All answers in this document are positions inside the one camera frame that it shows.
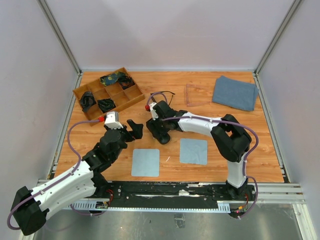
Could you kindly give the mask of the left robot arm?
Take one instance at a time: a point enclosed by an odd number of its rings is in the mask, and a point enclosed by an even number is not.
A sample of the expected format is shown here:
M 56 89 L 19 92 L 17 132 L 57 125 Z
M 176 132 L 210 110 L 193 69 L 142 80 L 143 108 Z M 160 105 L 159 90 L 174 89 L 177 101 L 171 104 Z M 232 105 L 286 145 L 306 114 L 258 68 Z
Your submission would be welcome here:
M 118 159 L 129 142 L 143 137 L 142 123 L 131 119 L 126 122 L 130 130 L 119 122 L 115 123 L 115 127 L 105 123 L 106 132 L 93 149 L 79 156 L 76 164 L 59 176 L 32 189 L 23 186 L 17 190 L 7 226 L 28 236 L 74 202 L 86 197 L 103 197 L 107 193 L 107 181 L 102 173 Z

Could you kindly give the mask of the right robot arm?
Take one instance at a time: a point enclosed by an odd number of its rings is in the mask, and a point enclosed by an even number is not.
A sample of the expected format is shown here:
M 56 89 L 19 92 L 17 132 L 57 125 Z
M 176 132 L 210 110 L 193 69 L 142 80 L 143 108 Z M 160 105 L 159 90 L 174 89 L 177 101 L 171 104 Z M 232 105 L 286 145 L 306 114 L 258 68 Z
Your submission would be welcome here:
M 146 127 L 162 145 L 171 140 L 169 131 L 192 132 L 213 138 L 219 153 L 227 160 L 227 196 L 238 200 L 244 195 L 248 185 L 244 158 L 252 138 L 233 115 L 216 118 L 200 116 L 186 110 L 174 110 L 164 100 L 148 103 L 145 109 L 151 113 Z

